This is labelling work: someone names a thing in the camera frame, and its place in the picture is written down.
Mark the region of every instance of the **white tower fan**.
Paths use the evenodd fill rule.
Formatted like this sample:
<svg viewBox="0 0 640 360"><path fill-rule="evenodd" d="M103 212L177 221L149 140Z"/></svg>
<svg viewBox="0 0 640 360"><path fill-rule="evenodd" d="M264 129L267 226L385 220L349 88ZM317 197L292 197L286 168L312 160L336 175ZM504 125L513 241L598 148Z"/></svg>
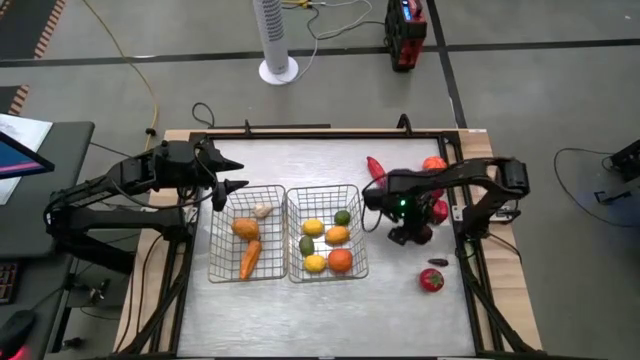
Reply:
<svg viewBox="0 0 640 360"><path fill-rule="evenodd" d="M271 85L285 85L298 75L298 63L287 52L280 0L253 0L264 61L259 73Z"/></svg>

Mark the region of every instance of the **keyboard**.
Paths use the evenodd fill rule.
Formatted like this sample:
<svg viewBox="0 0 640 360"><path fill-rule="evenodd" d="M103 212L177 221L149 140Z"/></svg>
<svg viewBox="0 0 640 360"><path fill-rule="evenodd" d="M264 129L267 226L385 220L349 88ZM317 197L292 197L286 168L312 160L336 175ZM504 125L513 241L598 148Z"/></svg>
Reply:
<svg viewBox="0 0 640 360"><path fill-rule="evenodd" d="M0 262L0 305L13 303L18 286L17 278L17 262Z"/></svg>

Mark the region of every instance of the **green lime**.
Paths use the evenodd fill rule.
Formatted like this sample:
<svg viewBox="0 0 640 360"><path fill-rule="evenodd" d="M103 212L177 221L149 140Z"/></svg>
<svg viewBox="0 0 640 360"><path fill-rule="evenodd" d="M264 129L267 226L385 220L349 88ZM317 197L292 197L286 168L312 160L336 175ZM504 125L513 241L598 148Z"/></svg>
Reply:
<svg viewBox="0 0 640 360"><path fill-rule="evenodd" d="M351 214L347 210L340 210L334 216L334 221L336 225L347 226L351 221Z"/></svg>
<svg viewBox="0 0 640 360"><path fill-rule="evenodd" d="M313 245L313 239L311 236L303 236L302 239L300 239L299 246L302 256L313 255L313 252L315 251L315 246Z"/></svg>

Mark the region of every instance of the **wooden table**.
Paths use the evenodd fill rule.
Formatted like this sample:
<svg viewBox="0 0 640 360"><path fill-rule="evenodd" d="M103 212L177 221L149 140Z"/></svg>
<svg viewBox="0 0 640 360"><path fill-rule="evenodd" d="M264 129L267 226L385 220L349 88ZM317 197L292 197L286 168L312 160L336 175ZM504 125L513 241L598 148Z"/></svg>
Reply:
<svg viewBox="0 0 640 360"><path fill-rule="evenodd" d="M282 132L282 129L278 130L253 130L253 133L268 133L268 132ZM290 129L289 132L308 132L308 129ZM314 132L363 132L363 133L376 133L376 132L404 132L403 129L317 129ZM451 129L416 129L414 131L452 131ZM486 130L473 130L464 129L456 130L459 132L460 143L465 159L476 157L490 157L493 155L491 150L491 144L489 141L489 135ZM242 134L244 130L168 130L165 133L165 140L188 140L191 132L208 132L215 134ZM477 201L482 197L483 189L472 187L471 193L474 201ZM157 193L152 193L150 197L150 203L153 205L171 205L177 202L177 195L175 190L167 189L161 190ZM500 236L509 243L515 246L515 239L513 231L510 225L492 224L490 230L493 234ZM149 256L147 264L144 289L141 289L140 284L142 280L142 267L144 258L150 250L151 244L158 236L153 230L145 230L140 236L140 242L138 244L138 250L135 260L135 274L134 274L134 288L132 290L131 282L129 283L129 290L127 292L123 311L120 318L120 326L116 336L116 342L114 344L114 350L116 350L117 344L122 339L126 332L124 342L121 348L126 347L127 344L135 337L137 333L136 328L138 318L138 307L140 306L140 297L142 291L144 291L144 300L141 307L141 324L142 327L150 315L155 310L158 303L158 296L160 291L160 284L163 277L165 268L165 260L167 258L168 243L165 241L159 241L152 250ZM533 311L531 309L531 303L529 301L529 294L527 292L527 285L522 273L522 267L518 260L518 257L509 249L494 242L490 238L484 241L484 255L486 258L487 269L489 273L489 279L491 288L493 291L493 299L504 317L509 321L511 326L516 330L525 342L534 348L540 349L540 339L538 330L536 327L535 319L533 317ZM176 264L174 267L174 275L177 274L179 266L181 264L181 255L177 256ZM133 291L132 297L132 311L129 321L129 329L127 329L127 320L129 319L129 292ZM478 315L480 319L480 327L482 332L482 338L484 342L484 348L487 350L493 349L491 342L491 333L489 331L489 322L484 312L482 305L477 302ZM168 351L170 342L170 333L173 328L173 314L175 311L175 301L171 308L167 311L164 319L162 334L160 340L160 351Z"/></svg>

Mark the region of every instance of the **yellow lemon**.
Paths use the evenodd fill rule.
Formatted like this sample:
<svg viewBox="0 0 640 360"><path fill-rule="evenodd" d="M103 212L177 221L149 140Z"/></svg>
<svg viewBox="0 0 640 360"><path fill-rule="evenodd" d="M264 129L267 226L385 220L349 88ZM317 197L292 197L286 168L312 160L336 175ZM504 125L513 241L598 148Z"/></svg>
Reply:
<svg viewBox="0 0 640 360"><path fill-rule="evenodd" d="M307 220L302 224L302 232L309 236L322 235L324 232L324 224L318 219Z"/></svg>
<svg viewBox="0 0 640 360"><path fill-rule="evenodd" d="M308 272L322 272L327 266L327 260L320 255L309 255L304 258L304 268Z"/></svg>

